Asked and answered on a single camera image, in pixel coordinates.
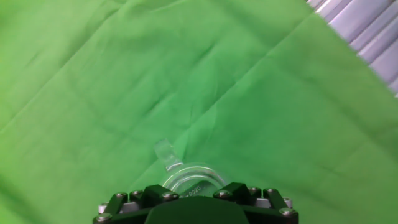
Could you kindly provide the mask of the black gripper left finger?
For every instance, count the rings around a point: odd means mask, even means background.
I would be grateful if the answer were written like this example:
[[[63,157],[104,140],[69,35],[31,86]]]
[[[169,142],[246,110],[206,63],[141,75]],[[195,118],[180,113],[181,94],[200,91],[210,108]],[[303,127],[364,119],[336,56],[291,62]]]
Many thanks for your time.
[[[145,223],[148,216],[161,205],[176,201],[180,195],[161,185],[150,185],[130,193],[117,192],[109,202],[98,207],[92,224]]]

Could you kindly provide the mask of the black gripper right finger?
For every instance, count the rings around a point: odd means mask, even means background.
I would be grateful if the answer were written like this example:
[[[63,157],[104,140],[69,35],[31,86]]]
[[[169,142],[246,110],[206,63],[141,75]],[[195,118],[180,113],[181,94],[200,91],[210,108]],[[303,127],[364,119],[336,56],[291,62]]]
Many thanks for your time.
[[[213,193],[213,198],[237,206],[235,223],[299,224],[299,213],[292,200],[281,196],[276,189],[248,187],[232,182]]]

